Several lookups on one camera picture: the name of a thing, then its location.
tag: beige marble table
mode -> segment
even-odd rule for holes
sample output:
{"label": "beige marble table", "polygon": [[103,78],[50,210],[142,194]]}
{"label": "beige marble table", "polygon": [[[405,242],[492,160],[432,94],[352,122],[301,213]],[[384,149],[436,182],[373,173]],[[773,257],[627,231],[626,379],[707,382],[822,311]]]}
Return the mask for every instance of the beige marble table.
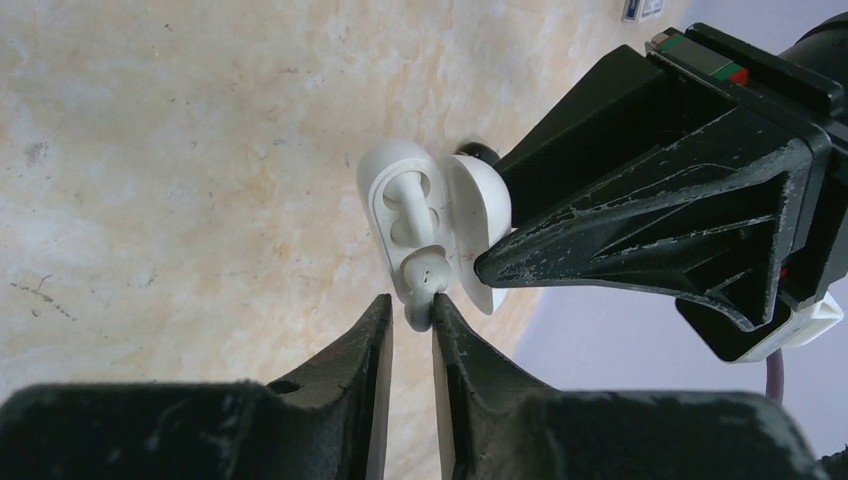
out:
{"label": "beige marble table", "polygon": [[[390,291],[359,156],[507,151],[688,2],[641,26],[621,3],[0,2],[0,399],[295,367]],[[538,292],[453,296],[510,353]],[[396,315],[389,479],[438,475],[430,348]]]}

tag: purple cable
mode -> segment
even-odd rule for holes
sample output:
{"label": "purple cable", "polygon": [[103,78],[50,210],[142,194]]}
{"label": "purple cable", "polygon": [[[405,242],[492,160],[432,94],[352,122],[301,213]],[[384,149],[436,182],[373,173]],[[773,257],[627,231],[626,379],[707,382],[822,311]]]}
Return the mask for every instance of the purple cable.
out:
{"label": "purple cable", "polygon": [[783,353],[780,349],[766,357],[766,397],[783,403]]}

